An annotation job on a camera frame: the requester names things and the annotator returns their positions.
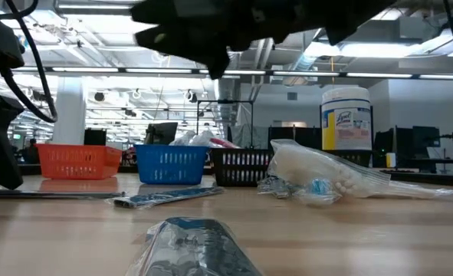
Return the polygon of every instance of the blue basket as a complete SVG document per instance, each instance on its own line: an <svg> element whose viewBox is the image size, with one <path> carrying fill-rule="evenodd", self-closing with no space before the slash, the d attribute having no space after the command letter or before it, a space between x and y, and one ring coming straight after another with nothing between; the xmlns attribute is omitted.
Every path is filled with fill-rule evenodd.
<svg viewBox="0 0 453 276"><path fill-rule="evenodd" d="M195 185L202 180L207 146L136 145L140 181Z"/></svg>

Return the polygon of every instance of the desk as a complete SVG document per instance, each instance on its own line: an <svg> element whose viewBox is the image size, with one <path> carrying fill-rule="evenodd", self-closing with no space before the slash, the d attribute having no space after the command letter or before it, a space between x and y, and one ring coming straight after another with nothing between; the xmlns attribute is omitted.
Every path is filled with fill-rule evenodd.
<svg viewBox="0 0 453 276"><path fill-rule="evenodd" d="M26 176L22 188L61 184L41 180ZM163 189L140 189L133 174L115 180L102 184L105 191ZM68 185L82 191L97 184ZM146 210L103 201L0 200L0 276L124 275L148 227L171 216L226 222L266 275L453 276L453 203L352 199L311 209L241 188Z"/></svg>

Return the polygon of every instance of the black basket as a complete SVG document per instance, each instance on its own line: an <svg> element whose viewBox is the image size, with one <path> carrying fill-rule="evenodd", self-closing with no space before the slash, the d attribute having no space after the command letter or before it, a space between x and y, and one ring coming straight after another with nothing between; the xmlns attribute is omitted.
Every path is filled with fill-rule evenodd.
<svg viewBox="0 0 453 276"><path fill-rule="evenodd" d="M325 153L332 154L334 156L342 157L352 163L359 166L369 167L369 161L371 160L370 150L324 150Z"/></svg>
<svg viewBox="0 0 453 276"><path fill-rule="evenodd" d="M256 187L267 176L273 155L269 149L212 149L218 186Z"/></svg>

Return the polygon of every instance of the person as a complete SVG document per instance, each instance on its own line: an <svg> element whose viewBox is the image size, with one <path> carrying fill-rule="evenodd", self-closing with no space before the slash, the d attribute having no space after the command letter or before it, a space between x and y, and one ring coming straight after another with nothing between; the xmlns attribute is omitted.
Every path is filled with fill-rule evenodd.
<svg viewBox="0 0 453 276"><path fill-rule="evenodd" d="M37 140L30 139L30 146L24 149L22 156L24 157L24 161L28 164L39 164L39 152L35 144Z"/></svg>

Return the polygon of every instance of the plastic basket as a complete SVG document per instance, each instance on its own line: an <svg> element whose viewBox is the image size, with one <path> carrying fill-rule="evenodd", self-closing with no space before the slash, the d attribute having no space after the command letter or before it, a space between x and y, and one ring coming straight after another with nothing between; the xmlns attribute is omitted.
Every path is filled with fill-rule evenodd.
<svg viewBox="0 0 453 276"><path fill-rule="evenodd" d="M212 149L218 186L256 187L267 176L274 153L268 149Z"/></svg>
<svg viewBox="0 0 453 276"><path fill-rule="evenodd" d="M207 146L136 145L140 181L195 185L202 180Z"/></svg>
<svg viewBox="0 0 453 276"><path fill-rule="evenodd" d="M371 160L370 150L324 150L325 153L332 154L355 163L359 166L369 167L369 161Z"/></svg>
<svg viewBox="0 0 453 276"><path fill-rule="evenodd" d="M122 152L108 146L37 144L42 176L51 179L105 179L119 169Z"/></svg>

